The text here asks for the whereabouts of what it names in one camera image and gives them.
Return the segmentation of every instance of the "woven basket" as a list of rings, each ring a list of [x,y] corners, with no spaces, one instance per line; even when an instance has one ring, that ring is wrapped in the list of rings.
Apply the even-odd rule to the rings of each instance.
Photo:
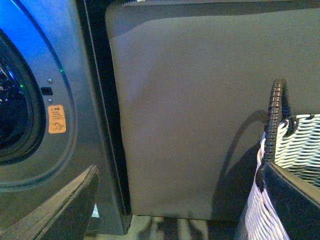
[[[235,239],[290,239],[264,186],[265,183],[261,177],[264,171],[263,165],[272,162],[320,188],[319,150],[320,114],[292,116],[287,82],[285,79],[277,79],[271,90],[268,122],[257,154],[253,186]]]

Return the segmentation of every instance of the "warning sticker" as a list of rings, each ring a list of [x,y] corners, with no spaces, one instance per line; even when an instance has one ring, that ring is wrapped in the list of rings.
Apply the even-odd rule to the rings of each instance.
[[[67,130],[66,116],[62,105],[48,106],[49,133],[62,134]]]

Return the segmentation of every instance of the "front-loading washing machine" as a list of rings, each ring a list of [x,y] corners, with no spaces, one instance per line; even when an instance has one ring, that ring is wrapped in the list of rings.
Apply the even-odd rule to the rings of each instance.
[[[125,162],[114,155],[85,2],[0,0],[0,231],[91,164],[98,232],[125,234]]]

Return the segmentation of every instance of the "basket handle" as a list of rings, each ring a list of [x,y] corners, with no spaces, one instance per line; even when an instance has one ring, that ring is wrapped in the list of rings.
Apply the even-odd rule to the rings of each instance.
[[[275,161],[278,126],[283,119],[291,115],[287,81],[284,78],[278,78],[273,82],[269,100],[263,163]]]

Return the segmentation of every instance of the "tiled floor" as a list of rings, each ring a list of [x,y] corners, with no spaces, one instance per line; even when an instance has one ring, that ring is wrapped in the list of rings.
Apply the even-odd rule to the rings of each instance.
[[[167,217],[133,216],[128,234],[98,234],[85,240],[232,240],[235,223]]]

